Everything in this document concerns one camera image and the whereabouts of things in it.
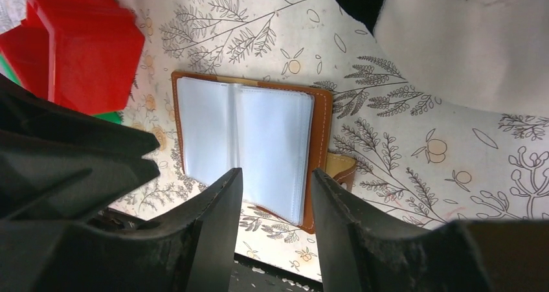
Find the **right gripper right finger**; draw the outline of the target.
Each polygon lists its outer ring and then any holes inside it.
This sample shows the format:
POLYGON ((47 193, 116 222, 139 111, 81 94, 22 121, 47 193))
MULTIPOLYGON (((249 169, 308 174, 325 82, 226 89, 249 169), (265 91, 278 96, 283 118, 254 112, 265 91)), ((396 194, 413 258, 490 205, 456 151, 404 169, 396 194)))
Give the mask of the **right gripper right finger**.
POLYGON ((311 176, 325 291, 547 291, 546 220, 405 223, 311 176))

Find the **brown leather card holder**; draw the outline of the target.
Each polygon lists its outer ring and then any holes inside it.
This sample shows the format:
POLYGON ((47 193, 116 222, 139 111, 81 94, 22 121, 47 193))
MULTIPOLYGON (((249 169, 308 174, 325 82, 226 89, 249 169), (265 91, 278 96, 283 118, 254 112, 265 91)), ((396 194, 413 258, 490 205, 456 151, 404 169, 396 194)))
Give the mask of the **brown leather card holder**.
POLYGON ((243 201, 313 234, 311 174, 352 185, 356 161, 328 151, 333 95, 327 89, 172 73, 183 172, 212 184, 243 171, 243 201))

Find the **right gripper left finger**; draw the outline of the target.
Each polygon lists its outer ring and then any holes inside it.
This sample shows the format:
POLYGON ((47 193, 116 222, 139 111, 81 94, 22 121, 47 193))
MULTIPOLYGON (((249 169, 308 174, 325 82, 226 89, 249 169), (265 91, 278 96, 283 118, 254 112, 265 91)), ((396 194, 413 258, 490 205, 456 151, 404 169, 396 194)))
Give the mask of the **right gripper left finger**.
POLYGON ((1 224, 2 291, 227 291, 243 172, 137 229, 75 220, 1 224))

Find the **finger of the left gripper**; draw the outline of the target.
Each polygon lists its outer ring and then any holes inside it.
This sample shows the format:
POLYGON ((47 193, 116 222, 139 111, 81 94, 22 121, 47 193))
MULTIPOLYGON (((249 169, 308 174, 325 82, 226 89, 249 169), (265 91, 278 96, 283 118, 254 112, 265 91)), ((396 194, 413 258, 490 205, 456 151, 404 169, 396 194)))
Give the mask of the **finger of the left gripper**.
POLYGON ((159 147, 152 133, 56 105, 33 95, 4 75, 1 75, 1 129, 139 157, 159 147))
POLYGON ((1 132, 1 220, 86 221, 159 176, 140 154, 1 132))

